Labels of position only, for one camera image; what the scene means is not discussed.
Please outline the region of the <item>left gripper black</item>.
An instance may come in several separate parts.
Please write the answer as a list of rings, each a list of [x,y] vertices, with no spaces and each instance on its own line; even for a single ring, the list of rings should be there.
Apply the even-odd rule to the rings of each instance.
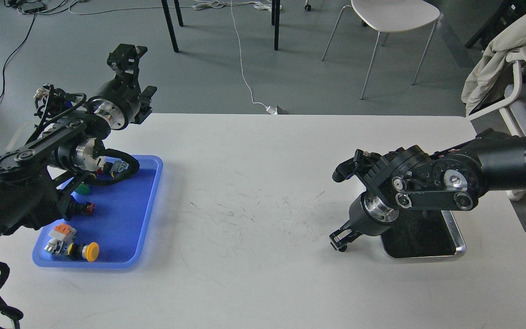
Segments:
[[[147,86],[141,92],[138,82],[139,60],[147,51],[145,46],[119,44],[108,56],[107,65],[115,77],[101,87],[90,104],[94,114],[107,121],[112,130],[142,124],[153,112],[151,102],[157,87]]]

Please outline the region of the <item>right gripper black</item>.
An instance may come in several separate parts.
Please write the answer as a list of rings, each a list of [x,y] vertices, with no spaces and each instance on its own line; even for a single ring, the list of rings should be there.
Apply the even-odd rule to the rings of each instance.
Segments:
[[[328,237],[330,245],[337,251],[364,235],[382,235],[396,222],[400,211],[390,208],[373,192],[363,192],[349,206],[349,220]]]

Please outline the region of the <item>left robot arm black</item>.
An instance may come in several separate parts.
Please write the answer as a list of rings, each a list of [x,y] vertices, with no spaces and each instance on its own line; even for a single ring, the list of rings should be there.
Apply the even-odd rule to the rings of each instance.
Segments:
[[[0,237],[20,227],[38,230],[57,219],[92,214],[94,204],[72,193],[82,183],[110,186],[140,168],[133,156],[104,146],[110,132],[141,124],[152,113],[154,86],[141,89],[140,58],[145,46],[119,44],[107,63],[115,72],[95,96],[45,84],[35,95],[40,122],[27,142],[0,155]],[[9,277],[0,262],[0,289]],[[0,313],[20,327],[23,313],[0,297]]]

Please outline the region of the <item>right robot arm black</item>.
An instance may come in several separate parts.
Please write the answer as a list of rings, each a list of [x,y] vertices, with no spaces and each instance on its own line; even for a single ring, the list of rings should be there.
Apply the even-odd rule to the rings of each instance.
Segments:
[[[340,252],[357,237],[382,235],[405,211],[470,211],[490,190],[526,190],[526,137],[487,129],[434,154],[417,145],[383,155],[357,149],[332,179],[353,176],[365,191],[350,205],[348,221],[330,234]]]

